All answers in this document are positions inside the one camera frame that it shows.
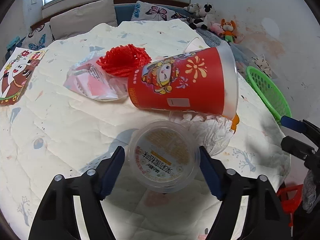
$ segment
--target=blue sofa back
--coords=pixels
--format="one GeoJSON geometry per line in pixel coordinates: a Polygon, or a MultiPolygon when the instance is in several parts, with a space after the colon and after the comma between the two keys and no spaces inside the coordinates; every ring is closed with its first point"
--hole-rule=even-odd
{"type": "MultiPolygon", "coordinates": [[[[123,21],[129,22],[131,20],[135,5],[136,5],[135,3],[115,4],[118,25],[123,21]]],[[[177,13],[181,13],[188,17],[191,16],[191,14],[185,11],[183,8],[173,7],[168,5],[161,5],[161,7],[168,8],[169,10],[175,11],[177,13]]]]}

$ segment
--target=plush toy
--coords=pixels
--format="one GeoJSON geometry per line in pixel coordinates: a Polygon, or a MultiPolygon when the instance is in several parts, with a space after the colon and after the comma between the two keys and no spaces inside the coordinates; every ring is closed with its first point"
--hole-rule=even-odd
{"type": "Polygon", "coordinates": [[[221,26],[224,30],[224,32],[221,35],[224,36],[224,39],[226,40],[226,42],[233,43],[233,38],[237,38],[237,36],[232,33],[236,28],[235,22],[234,21],[226,22],[224,19],[222,19],[221,26]]]}
{"type": "Polygon", "coordinates": [[[195,14],[197,11],[200,10],[200,5],[198,3],[190,3],[187,7],[184,7],[184,9],[189,13],[195,14]]]}
{"type": "Polygon", "coordinates": [[[203,6],[203,8],[196,11],[196,17],[202,18],[205,17],[207,14],[215,14],[215,12],[216,11],[214,7],[211,4],[207,3],[203,6]]]}
{"type": "Polygon", "coordinates": [[[217,34],[219,37],[222,35],[222,33],[224,32],[221,24],[219,23],[214,23],[211,22],[211,26],[210,26],[210,31],[212,31],[213,33],[217,34]]]}
{"type": "Polygon", "coordinates": [[[189,27],[193,30],[196,28],[202,28],[204,30],[208,30],[211,28],[212,22],[215,21],[214,14],[207,14],[205,17],[200,19],[191,19],[191,23],[189,27]]]}

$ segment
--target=clear plastic cup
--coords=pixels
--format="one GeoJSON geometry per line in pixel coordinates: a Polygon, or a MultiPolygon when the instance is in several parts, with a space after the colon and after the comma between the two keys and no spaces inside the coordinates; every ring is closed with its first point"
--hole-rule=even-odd
{"type": "Polygon", "coordinates": [[[169,121],[153,122],[132,139],[129,163],[132,173],[147,188],[175,192],[197,174],[199,146],[183,126],[169,121]]]}

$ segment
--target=white label sticker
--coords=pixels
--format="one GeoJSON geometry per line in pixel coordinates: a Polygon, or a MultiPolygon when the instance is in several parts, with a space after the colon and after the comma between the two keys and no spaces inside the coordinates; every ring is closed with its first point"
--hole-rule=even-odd
{"type": "Polygon", "coordinates": [[[169,106],[190,107],[189,98],[167,98],[169,106]]]}
{"type": "Polygon", "coordinates": [[[138,141],[135,161],[143,176],[155,182],[175,180],[190,165],[186,144],[165,130],[153,131],[138,141]]]}

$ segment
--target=beige pillow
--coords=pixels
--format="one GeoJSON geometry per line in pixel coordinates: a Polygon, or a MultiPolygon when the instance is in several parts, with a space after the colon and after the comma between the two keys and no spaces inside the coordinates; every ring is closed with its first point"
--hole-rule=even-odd
{"type": "Polygon", "coordinates": [[[118,26],[113,0],[92,2],[52,17],[50,20],[52,34],[56,40],[65,40],[87,33],[100,23],[118,26]]]}

